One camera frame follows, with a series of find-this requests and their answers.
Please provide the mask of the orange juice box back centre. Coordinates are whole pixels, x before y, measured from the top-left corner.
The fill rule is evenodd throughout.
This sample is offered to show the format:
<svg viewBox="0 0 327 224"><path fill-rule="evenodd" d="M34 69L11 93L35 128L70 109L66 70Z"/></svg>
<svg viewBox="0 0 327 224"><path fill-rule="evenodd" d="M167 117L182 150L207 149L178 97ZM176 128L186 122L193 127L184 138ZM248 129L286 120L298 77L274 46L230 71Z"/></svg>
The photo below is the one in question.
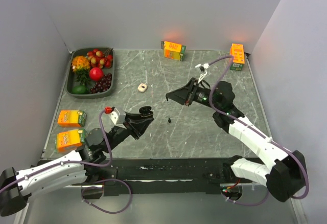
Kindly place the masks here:
<svg viewBox="0 0 327 224"><path fill-rule="evenodd" d="M186 46L169 41L162 41L161 48L163 49L163 55L165 58L184 61Z"/></svg>

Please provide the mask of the orange yellow flower pineapple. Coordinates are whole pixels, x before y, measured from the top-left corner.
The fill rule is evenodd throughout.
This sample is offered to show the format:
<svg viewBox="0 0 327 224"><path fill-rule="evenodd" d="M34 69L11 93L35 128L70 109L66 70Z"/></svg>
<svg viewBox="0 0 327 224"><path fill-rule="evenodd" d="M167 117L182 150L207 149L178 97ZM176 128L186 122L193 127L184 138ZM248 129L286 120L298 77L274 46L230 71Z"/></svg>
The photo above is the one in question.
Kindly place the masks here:
<svg viewBox="0 0 327 224"><path fill-rule="evenodd" d="M84 56L76 56L73 58L72 71L75 75L75 80L80 83L80 85L87 86L90 83L89 71L91 65L89 60Z"/></svg>

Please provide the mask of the black earbud charging case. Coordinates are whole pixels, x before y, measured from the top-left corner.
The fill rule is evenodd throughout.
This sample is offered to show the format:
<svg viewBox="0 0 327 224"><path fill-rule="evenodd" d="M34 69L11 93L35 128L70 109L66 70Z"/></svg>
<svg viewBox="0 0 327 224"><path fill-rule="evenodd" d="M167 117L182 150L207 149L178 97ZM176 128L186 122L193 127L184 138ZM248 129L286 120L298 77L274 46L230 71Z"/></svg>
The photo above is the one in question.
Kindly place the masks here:
<svg viewBox="0 0 327 224"><path fill-rule="evenodd" d="M153 117L151 106L143 106L139 109L139 115L143 118Z"/></svg>

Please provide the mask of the red cherry bunch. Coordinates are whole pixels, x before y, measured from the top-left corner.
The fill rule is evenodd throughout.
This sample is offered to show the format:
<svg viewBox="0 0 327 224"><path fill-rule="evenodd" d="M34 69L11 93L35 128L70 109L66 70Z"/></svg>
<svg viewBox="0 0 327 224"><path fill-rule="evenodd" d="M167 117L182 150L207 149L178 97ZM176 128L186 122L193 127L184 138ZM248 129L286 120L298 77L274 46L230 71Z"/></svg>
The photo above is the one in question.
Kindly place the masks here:
<svg viewBox="0 0 327 224"><path fill-rule="evenodd" d="M93 49L92 51L86 53L86 58L88 59L92 68L110 69L113 65L113 49Z"/></svg>

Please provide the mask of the beige earbud charging case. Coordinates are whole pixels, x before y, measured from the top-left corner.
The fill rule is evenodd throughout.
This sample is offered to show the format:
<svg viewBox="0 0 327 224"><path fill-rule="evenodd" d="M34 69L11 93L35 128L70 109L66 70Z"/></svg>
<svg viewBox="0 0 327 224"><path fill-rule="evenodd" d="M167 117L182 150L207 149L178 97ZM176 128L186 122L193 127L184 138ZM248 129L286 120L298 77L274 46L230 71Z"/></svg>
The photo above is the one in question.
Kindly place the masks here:
<svg viewBox="0 0 327 224"><path fill-rule="evenodd" d="M137 90L140 93L144 93L147 89L148 89L148 86L145 83L141 83L137 88Z"/></svg>

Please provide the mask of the orange juice box left lower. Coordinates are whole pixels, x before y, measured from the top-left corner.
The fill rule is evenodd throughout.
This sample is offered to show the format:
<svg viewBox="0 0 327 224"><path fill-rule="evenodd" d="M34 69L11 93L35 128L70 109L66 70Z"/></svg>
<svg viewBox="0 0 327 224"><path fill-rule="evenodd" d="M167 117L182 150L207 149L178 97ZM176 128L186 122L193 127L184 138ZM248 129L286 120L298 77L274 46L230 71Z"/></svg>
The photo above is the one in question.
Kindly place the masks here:
<svg viewBox="0 0 327 224"><path fill-rule="evenodd" d="M56 152L66 153L76 150L85 143L85 138L87 135L87 131L83 128L58 133L55 144Z"/></svg>

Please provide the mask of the orange juice box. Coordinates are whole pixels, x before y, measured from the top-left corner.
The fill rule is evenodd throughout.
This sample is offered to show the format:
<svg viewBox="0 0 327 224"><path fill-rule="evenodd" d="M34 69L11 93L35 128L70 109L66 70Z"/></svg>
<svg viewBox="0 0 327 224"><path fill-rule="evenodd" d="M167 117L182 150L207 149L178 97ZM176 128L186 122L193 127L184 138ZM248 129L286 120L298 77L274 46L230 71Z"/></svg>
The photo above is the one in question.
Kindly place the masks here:
<svg viewBox="0 0 327 224"><path fill-rule="evenodd" d="M57 120L61 127L84 127L87 114L82 110L62 110Z"/></svg>
<svg viewBox="0 0 327 224"><path fill-rule="evenodd" d="M83 128L58 133L55 144L56 152L66 153L76 150L85 143L85 138L87 135L87 131Z"/></svg>
<svg viewBox="0 0 327 224"><path fill-rule="evenodd" d="M241 71L245 65L244 46L242 44L232 43L229 53L233 56L230 70Z"/></svg>
<svg viewBox="0 0 327 224"><path fill-rule="evenodd" d="M162 41L161 48L163 49L163 55L165 58L184 61L186 46L169 41Z"/></svg>

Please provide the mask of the dark grey fruit tray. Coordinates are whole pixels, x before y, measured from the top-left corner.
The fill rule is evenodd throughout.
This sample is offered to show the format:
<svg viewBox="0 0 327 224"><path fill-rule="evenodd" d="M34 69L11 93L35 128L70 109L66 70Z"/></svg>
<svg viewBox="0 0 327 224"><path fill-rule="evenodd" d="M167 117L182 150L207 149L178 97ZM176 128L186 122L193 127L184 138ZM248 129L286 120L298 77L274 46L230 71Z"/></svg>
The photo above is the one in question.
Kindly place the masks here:
<svg viewBox="0 0 327 224"><path fill-rule="evenodd" d="M86 86L88 88L88 94L76 95L76 94L72 94L72 92L71 92L72 88L74 86L80 85L80 83L75 80L75 75L74 75L74 73L72 71L71 63L72 63L73 58L75 58L76 56L86 57L86 53L89 52L89 51L92 51L93 49L105 50L106 48L109 48L109 47L81 48L81 49L78 49L78 50L76 50L76 51L74 51L72 53L72 56L71 56L71 59L70 59L70 70L69 70L68 77L67 77L67 80L66 80L66 91L67 91L67 93L69 95L71 95L71 96L73 96L75 98L78 98L78 99L95 99L95 98L107 97L113 92L114 86L115 86L115 83L114 83L114 80L113 80L113 78L114 78L114 67L115 67L114 51L113 51L113 65L112 65L112 68L110 68L110 69L103 68L102 69L104 74L108 74L108 73L112 74L112 84L111 84L111 87L109 88L109 90L107 90L105 92L102 92L102 93L91 94L90 89L95 85L95 83L97 81L90 80L90 83Z"/></svg>

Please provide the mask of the red apple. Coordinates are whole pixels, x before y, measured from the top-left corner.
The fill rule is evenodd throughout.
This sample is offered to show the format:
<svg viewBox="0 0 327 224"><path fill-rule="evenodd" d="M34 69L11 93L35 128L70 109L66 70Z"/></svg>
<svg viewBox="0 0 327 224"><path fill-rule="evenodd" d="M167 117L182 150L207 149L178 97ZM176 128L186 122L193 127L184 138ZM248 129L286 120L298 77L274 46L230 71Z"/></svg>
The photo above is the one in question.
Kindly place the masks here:
<svg viewBox="0 0 327 224"><path fill-rule="evenodd" d="M93 81L99 81L103 78L104 72L101 68L92 68L89 71L89 77Z"/></svg>

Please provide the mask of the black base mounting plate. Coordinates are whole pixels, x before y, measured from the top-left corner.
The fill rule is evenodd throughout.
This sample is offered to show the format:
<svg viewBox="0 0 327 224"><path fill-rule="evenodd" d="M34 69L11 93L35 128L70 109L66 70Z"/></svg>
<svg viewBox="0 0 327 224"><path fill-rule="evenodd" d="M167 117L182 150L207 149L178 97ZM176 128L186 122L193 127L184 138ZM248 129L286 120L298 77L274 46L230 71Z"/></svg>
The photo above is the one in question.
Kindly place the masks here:
<svg viewBox="0 0 327 224"><path fill-rule="evenodd" d="M221 187L239 180L227 170L226 158L114 159L107 168L96 168L83 187L104 187L105 196L120 194L206 193L220 194Z"/></svg>

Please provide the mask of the orange juice box back right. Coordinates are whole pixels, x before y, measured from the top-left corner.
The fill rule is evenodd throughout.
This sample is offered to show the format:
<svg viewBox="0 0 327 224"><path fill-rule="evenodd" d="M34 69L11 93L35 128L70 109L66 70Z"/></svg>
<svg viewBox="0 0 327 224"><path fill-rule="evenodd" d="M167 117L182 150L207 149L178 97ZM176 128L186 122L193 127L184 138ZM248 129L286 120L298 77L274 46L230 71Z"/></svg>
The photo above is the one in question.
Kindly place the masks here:
<svg viewBox="0 0 327 224"><path fill-rule="evenodd" d="M230 70L241 71L245 65L244 46L242 44L232 43L229 53L233 56Z"/></svg>

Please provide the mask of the dark purple grape bunch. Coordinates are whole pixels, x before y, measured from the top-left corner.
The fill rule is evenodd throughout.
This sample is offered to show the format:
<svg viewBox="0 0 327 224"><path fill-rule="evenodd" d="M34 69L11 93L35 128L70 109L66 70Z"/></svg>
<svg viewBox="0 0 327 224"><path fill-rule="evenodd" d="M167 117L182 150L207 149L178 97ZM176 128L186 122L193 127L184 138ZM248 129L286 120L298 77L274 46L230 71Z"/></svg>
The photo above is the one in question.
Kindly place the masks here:
<svg viewBox="0 0 327 224"><path fill-rule="evenodd" d="M105 74L100 81L97 81L95 85L90 89L91 94L102 93L111 87L112 84L112 74Z"/></svg>

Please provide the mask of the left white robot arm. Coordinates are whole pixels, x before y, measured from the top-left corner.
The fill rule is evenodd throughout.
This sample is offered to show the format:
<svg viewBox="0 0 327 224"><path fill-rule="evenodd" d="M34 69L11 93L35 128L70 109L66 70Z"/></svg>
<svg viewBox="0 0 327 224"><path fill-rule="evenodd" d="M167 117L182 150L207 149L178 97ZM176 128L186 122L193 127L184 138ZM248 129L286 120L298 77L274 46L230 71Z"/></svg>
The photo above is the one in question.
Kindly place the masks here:
<svg viewBox="0 0 327 224"><path fill-rule="evenodd" d="M93 129L84 145L76 150L26 170L5 169L1 173L1 216L19 212L41 194L73 184L97 183L101 178L98 168L107 168L112 163L112 150L127 137L138 140L145 133L154 120L151 109L143 106L132 114L107 107L100 113L109 115L114 124L109 132L100 121L100 128Z"/></svg>

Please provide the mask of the orange juice box left upper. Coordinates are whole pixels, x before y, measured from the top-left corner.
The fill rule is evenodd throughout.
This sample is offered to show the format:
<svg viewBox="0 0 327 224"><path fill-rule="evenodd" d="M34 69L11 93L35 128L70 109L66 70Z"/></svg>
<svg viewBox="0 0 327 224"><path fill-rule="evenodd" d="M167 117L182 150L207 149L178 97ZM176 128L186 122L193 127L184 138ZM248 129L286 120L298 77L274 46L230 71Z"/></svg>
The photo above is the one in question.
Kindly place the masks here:
<svg viewBox="0 0 327 224"><path fill-rule="evenodd" d="M57 120L61 127L84 127L87 114L82 110L62 110Z"/></svg>

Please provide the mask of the green avocado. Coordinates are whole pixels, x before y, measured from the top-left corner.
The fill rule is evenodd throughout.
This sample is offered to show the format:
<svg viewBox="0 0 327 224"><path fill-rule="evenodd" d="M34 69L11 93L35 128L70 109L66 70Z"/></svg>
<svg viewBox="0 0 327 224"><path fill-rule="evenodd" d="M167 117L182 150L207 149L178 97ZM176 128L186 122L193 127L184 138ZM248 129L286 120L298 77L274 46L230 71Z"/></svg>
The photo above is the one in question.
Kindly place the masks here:
<svg viewBox="0 0 327 224"><path fill-rule="evenodd" d="M77 85L72 88L72 94L84 95L88 94L88 88L84 85Z"/></svg>

